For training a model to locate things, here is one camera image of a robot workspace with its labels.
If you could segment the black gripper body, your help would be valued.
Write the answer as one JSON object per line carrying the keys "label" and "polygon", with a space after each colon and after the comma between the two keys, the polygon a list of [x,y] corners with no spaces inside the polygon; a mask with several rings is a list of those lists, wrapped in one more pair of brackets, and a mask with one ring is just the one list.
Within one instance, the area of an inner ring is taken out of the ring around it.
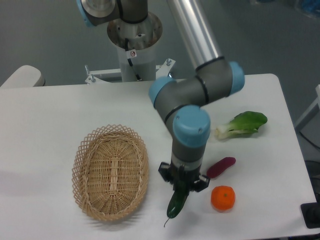
{"label": "black gripper body", "polygon": [[170,183],[174,190],[200,190],[202,180],[200,179],[201,164],[196,167],[190,162],[179,162],[171,160],[169,173]]}

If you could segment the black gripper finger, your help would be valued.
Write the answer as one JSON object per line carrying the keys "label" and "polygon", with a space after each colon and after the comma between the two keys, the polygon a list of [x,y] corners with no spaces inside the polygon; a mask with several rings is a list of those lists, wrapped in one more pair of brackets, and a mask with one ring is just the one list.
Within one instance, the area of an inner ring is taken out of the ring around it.
{"label": "black gripper finger", "polygon": [[158,172],[165,182],[170,183],[172,181],[171,165],[169,163],[161,162]]}
{"label": "black gripper finger", "polygon": [[191,191],[201,192],[209,186],[210,178],[206,175],[200,174],[196,180],[191,184]]}

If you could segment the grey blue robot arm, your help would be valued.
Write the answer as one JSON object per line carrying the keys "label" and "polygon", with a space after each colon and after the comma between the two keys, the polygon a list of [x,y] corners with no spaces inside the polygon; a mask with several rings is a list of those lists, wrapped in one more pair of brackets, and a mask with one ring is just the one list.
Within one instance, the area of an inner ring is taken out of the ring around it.
{"label": "grey blue robot arm", "polygon": [[167,4],[195,69],[194,77],[182,81],[156,76],[152,48],[163,29],[146,0],[77,2],[88,26],[107,24],[108,37],[118,50],[122,80],[152,81],[149,98],[172,136],[171,162],[159,167],[162,178],[175,191],[200,192],[210,181],[200,174],[210,135],[210,117],[202,106],[240,91],[245,76],[236,62],[223,57],[199,1]]}

